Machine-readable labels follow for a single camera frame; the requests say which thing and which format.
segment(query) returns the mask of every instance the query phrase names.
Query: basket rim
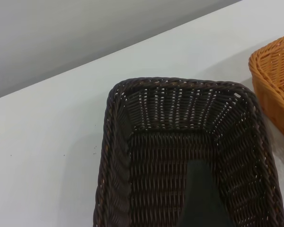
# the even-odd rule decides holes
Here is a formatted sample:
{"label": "basket rim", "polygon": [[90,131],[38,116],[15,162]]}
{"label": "basket rim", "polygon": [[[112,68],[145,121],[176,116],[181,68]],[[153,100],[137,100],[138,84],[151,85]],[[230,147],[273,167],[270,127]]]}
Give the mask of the basket rim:
{"label": "basket rim", "polygon": [[282,47],[284,47],[284,36],[253,52],[249,58],[248,66],[252,74],[252,79],[260,82],[284,109],[284,92],[272,82],[267,73],[262,70],[259,63],[264,55],[270,55]]}

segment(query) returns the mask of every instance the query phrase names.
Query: black object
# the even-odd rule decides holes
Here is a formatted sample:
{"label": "black object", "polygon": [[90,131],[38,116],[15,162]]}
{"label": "black object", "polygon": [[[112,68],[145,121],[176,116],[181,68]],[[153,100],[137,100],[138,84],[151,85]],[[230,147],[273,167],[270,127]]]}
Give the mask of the black object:
{"label": "black object", "polygon": [[204,161],[189,161],[185,204],[178,227],[234,227]]}

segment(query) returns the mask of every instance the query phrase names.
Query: white tabletop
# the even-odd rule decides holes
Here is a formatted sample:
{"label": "white tabletop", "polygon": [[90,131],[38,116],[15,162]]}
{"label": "white tabletop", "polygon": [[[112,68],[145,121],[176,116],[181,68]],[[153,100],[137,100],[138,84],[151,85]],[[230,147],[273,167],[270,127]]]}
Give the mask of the white tabletop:
{"label": "white tabletop", "polygon": [[[0,227],[90,227],[109,90],[134,77],[242,82],[284,35],[284,0],[243,0],[0,98]],[[284,200],[284,137],[273,126]]]}

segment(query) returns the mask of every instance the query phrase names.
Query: wicker basket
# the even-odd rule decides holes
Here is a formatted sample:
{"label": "wicker basket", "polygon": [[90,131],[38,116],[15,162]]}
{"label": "wicker basket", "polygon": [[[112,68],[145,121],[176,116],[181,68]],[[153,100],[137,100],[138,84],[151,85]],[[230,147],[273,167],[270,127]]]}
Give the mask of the wicker basket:
{"label": "wicker basket", "polygon": [[207,162],[236,226],[284,227],[255,95],[232,82],[176,78],[129,79],[109,93],[94,226],[176,226],[190,159]]}
{"label": "wicker basket", "polygon": [[254,52],[249,69],[264,113],[284,134],[284,37]]}

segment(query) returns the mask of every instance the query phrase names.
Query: gray wall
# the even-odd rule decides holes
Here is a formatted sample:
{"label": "gray wall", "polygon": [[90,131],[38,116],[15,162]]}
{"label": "gray wall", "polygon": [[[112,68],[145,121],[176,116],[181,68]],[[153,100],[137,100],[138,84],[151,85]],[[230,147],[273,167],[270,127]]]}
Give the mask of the gray wall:
{"label": "gray wall", "polygon": [[237,1],[0,0],[0,97]]}

